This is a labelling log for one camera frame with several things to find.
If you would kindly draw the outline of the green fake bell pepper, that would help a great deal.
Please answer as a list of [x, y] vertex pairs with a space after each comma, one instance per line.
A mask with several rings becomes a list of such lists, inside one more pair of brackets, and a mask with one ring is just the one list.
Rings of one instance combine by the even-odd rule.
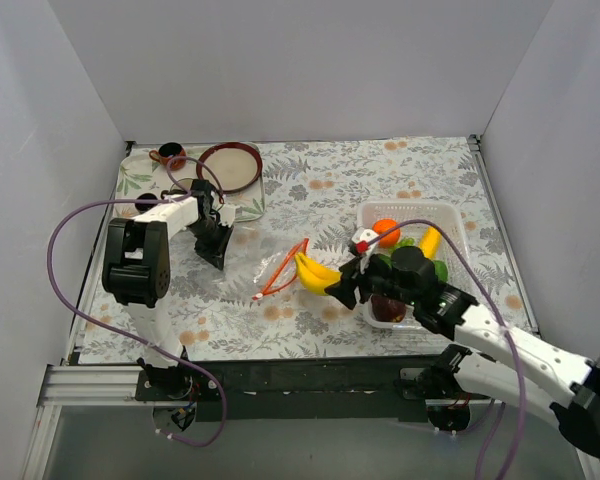
[[448, 267], [445, 264], [445, 262], [442, 260], [433, 260], [432, 263], [434, 265], [436, 278], [440, 282], [446, 283], [449, 278], [449, 272], [448, 272]]

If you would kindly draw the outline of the yellow fake banana bunch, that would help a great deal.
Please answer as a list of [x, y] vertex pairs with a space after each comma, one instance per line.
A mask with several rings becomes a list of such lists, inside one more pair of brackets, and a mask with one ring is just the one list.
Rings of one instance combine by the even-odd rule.
[[325, 289], [340, 281], [341, 273], [310, 259], [304, 253], [294, 255], [296, 274], [303, 287], [312, 294], [327, 296]]

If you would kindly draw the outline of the orange fake fruit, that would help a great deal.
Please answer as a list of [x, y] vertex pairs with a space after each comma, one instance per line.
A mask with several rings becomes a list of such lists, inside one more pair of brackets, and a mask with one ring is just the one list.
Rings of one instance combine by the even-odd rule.
[[380, 248], [389, 249], [399, 242], [401, 231], [397, 225], [398, 223], [390, 218], [380, 219], [374, 223], [372, 230], [380, 236], [378, 241]]

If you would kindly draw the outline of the round dark purple fake fruit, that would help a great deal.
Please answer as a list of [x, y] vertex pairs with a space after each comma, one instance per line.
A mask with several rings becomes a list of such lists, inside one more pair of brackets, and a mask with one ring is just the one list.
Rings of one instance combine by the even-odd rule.
[[370, 298], [373, 318], [378, 322], [400, 323], [407, 313], [404, 303], [379, 295]]

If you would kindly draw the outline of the clear zip top bag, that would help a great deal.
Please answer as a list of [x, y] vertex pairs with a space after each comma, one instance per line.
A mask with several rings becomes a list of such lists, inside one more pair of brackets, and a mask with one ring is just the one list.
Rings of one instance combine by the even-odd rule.
[[258, 302], [290, 287], [298, 278], [294, 257], [307, 253], [309, 239], [262, 236], [244, 243], [234, 236], [224, 269], [212, 269], [205, 285], [226, 301]]

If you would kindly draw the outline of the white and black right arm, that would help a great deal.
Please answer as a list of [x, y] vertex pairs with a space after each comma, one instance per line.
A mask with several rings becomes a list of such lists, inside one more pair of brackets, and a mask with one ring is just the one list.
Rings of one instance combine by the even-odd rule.
[[562, 436], [600, 459], [600, 356], [562, 350], [498, 321], [474, 296], [441, 281], [414, 246], [395, 250], [389, 261], [357, 256], [340, 272], [340, 280], [326, 287], [328, 295], [349, 309], [372, 296], [412, 306], [415, 320], [430, 332], [513, 369], [517, 388], [533, 383], [544, 391]]

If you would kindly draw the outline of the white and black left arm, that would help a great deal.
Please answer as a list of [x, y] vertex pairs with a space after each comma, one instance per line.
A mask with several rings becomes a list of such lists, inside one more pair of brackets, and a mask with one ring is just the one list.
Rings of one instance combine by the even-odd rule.
[[164, 202], [132, 218], [109, 222], [102, 271], [104, 290], [112, 294], [131, 317], [137, 334], [148, 341], [138, 364], [149, 385], [173, 400], [193, 389], [191, 373], [178, 363], [184, 347], [172, 330], [163, 301], [169, 290], [169, 242], [188, 231], [195, 237], [194, 252], [218, 270], [233, 232], [236, 208], [225, 206], [217, 188], [194, 180], [191, 195], [176, 189]]

